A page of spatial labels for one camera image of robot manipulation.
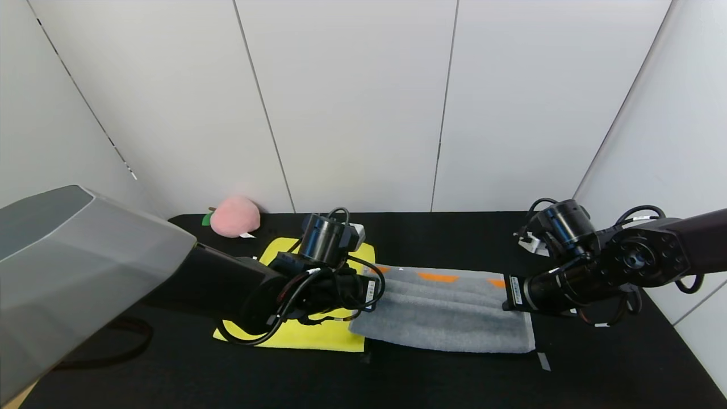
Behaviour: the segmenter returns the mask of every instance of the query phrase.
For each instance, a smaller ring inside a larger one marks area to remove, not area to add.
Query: plush toy
[[[220,236],[240,237],[260,227],[260,211],[246,197],[228,197],[212,213],[209,225]]]

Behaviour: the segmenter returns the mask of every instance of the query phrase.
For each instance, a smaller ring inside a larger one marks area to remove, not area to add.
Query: black cable
[[[634,303],[631,304],[631,300],[628,300],[628,308],[629,308],[629,314],[631,315],[638,315],[641,312],[641,309],[643,308],[643,301],[641,300],[641,289],[636,288],[636,290],[633,291],[634,294]]]
[[[263,342],[267,341],[268,339],[272,338],[273,335],[278,331],[280,326],[283,324],[283,322],[286,320],[285,316],[288,314],[289,309],[295,301],[298,299],[298,296],[300,293],[308,286],[311,282],[315,281],[321,273],[323,273],[323,269],[312,269],[309,270],[308,273],[310,276],[305,279],[298,288],[295,289],[293,292],[293,295],[290,296],[290,299],[285,304],[282,304],[280,308],[278,308],[278,311],[276,312],[276,318],[275,318],[275,324],[273,324],[273,327],[266,333],[265,335],[256,338],[256,339],[241,339],[237,338],[236,336],[232,335],[229,331],[227,331],[227,328],[225,327],[224,321],[221,319],[218,320],[217,323],[217,329],[219,330],[220,334],[222,334],[222,337],[232,344],[238,344],[238,345],[246,345],[246,346],[255,346],[260,345]]]
[[[516,235],[520,238],[526,238],[526,232],[528,230],[528,225],[530,224],[530,220],[532,220],[533,217],[535,217],[535,207],[543,202],[549,202],[549,203],[558,203],[557,200],[551,199],[549,197],[541,197],[540,199],[533,202],[533,204],[528,209],[528,212],[525,214],[525,224],[520,227],[520,230],[516,233]]]
[[[622,220],[622,221],[614,224],[612,227],[625,226],[628,223],[633,223],[635,221],[641,221],[641,220],[656,220],[656,219],[660,219],[660,217],[659,216],[646,216],[646,218],[639,218],[638,220],[637,220],[637,218],[628,218],[628,219],[624,219],[624,220]]]
[[[278,298],[276,299],[276,302],[283,303],[283,301],[285,301],[285,296],[287,295],[288,291],[290,291],[290,289],[294,285],[296,285],[300,280],[306,279],[306,278],[308,278],[308,273],[301,273],[301,274],[298,274],[297,276],[293,277],[292,280],[285,283],[285,285],[283,286],[283,289],[280,290],[280,293],[278,294]]]
[[[626,220],[627,217],[631,216],[632,214],[634,214],[636,212],[640,212],[641,210],[652,210],[652,211],[656,212],[657,215],[659,215],[659,218],[665,218],[666,217],[666,215],[664,214],[664,210],[661,210],[658,207],[652,206],[652,205],[649,205],[649,204],[642,204],[641,206],[632,207],[629,210],[627,210],[626,213],[624,213],[624,214],[621,215],[621,217],[619,218],[619,220],[616,221],[615,224],[616,225],[617,224],[620,224],[621,222],[623,222],[624,220]]]
[[[322,324],[325,321],[338,321],[338,322],[349,322],[355,320],[359,315],[361,315],[361,310],[356,310],[353,314],[349,315],[348,317],[344,318],[338,318],[338,317],[332,317],[332,316],[326,316],[320,319],[310,319],[308,317],[302,319],[299,318],[298,321],[303,325],[318,325]]]
[[[623,318],[624,315],[626,315],[626,311],[629,310],[628,306],[628,295],[624,294],[621,296],[621,301],[619,302],[619,306],[616,309],[616,313],[614,316],[608,321],[604,323],[594,323],[591,322],[591,320],[586,316],[585,312],[583,311],[583,308],[578,308],[578,317],[580,317],[583,322],[585,322],[587,325],[590,325],[591,327],[612,327],[615,324],[619,323]]]
[[[553,204],[558,203],[558,201],[555,199],[551,199],[549,197],[541,197],[540,199],[533,202],[533,204],[531,204],[530,208],[528,209],[527,214],[525,214],[526,221],[528,221],[528,222],[530,221],[530,217],[532,216],[532,213],[535,212],[535,207],[543,202],[549,202],[549,203],[553,203]]]
[[[694,276],[694,283],[691,285],[691,287],[687,287],[684,285],[683,282],[681,282],[681,279],[678,279],[675,281],[677,283],[677,287],[679,287],[679,291],[685,294],[694,294],[697,291],[699,291],[700,288],[702,288],[702,283],[704,282],[704,274],[697,274]]]
[[[357,309],[358,304],[356,304],[355,299],[353,299],[354,304],[352,305],[352,304],[349,304],[348,301],[344,300],[343,296],[341,295],[341,282],[339,281],[339,275],[343,275],[343,274],[338,273],[338,271],[334,272],[334,274],[333,274],[333,283],[336,288],[336,298],[337,298],[338,304],[340,304],[341,307],[345,308],[345,309]],[[350,273],[348,273],[348,275],[351,275],[354,277],[354,281],[356,282],[356,293],[363,294],[363,286],[361,285],[361,280],[358,278],[356,271],[350,270]],[[349,298],[353,298],[353,297],[351,297],[351,294],[349,294],[349,293],[346,293],[346,295]]]
[[[296,247],[300,246],[300,241],[301,239],[296,240],[293,246],[290,247],[288,251],[286,251],[286,253],[293,253],[293,250],[295,250]]]
[[[346,226],[348,226],[348,224],[349,224],[348,221],[351,218],[351,214],[348,212],[348,209],[346,209],[345,207],[336,207],[335,209],[328,212],[328,215],[326,217],[331,218],[333,216],[333,214],[338,213],[338,212],[344,212],[344,214],[346,214],[345,223],[346,223]]]
[[[92,360],[64,361],[56,365],[53,370],[82,370],[105,368],[107,366],[120,364],[133,360],[149,348],[151,339],[154,337],[154,329],[143,319],[133,317],[119,317],[105,326],[111,330],[122,330],[145,336],[144,341],[134,348],[111,357],[97,358]]]
[[[373,299],[371,299],[367,303],[362,303],[362,304],[357,305],[355,308],[349,308],[349,309],[364,309],[367,306],[374,305],[378,300],[381,299],[381,296],[384,295],[384,290],[386,289],[386,279],[384,278],[384,273],[382,273],[381,270],[378,267],[376,267],[374,264],[372,264],[366,260],[362,260],[362,259],[360,259],[358,257],[354,257],[352,255],[348,255],[348,259],[351,261],[355,261],[356,263],[361,263],[361,264],[365,265],[366,267],[369,267],[371,270],[374,270],[374,273],[376,273],[376,275],[379,276],[379,283],[380,283],[379,290],[376,292]]]

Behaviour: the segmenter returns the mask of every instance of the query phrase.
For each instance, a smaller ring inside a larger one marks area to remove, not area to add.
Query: towel
[[[270,243],[268,248],[260,257],[260,263],[269,264],[278,252],[285,252],[295,243],[295,239],[280,238]],[[374,248],[371,245],[363,243],[361,248],[355,253],[351,253],[355,257],[373,263],[375,261]],[[359,274],[363,272],[363,266],[352,261],[348,265],[356,269]],[[312,319],[322,318],[326,315],[344,318],[351,315],[351,311],[347,309],[336,309],[326,314],[314,314]],[[249,335],[240,329],[237,325],[229,321],[224,321],[225,328],[230,334],[240,339],[255,339],[259,335]],[[224,341],[219,330],[214,330],[213,337]],[[330,351],[342,352],[363,352],[364,337],[351,333],[348,330],[348,322],[325,321],[320,325],[302,325],[296,320],[290,320],[281,325],[278,332],[272,338],[259,346],[269,348],[293,348],[293,349],[327,349]]]
[[[386,291],[376,310],[350,323],[351,332],[448,352],[517,354],[535,348],[530,314],[502,310],[507,299],[502,274],[379,267]]]

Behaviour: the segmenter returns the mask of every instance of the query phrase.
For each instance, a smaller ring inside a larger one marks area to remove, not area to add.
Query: black table
[[[365,225],[380,263],[533,274],[548,262],[515,243],[523,216],[361,213],[352,220]],[[257,239],[219,237],[201,217],[171,222],[221,251],[252,256],[276,237],[298,237],[303,215],[263,215]],[[112,368],[50,373],[23,409],[727,408],[646,296],[640,316],[612,328],[534,316],[537,351],[552,372],[535,352],[453,354],[371,340],[364,354],[252,349],[212,340],[207,318],[141,305],[128,314],[154,326],[149,350]],[[75,354],[103,356],[123,348],[121,341],[102,331]]]

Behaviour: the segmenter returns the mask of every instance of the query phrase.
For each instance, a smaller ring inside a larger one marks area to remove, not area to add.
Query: sticker
[[[538,352],[538,359],[540,360],[540,367],[543,368],[543,370],[550,372],[550,362],[547,361],[545,354]]]
[[[513,298],[516,304],[523,305],[523,296],[520,295],[520,282],[517,277],[510,277],[510,284],[513,286]]]
[[[369,281],[369,287],[366,289],[366,302],[374,299],[374,290],[376,290],[376,282]]]

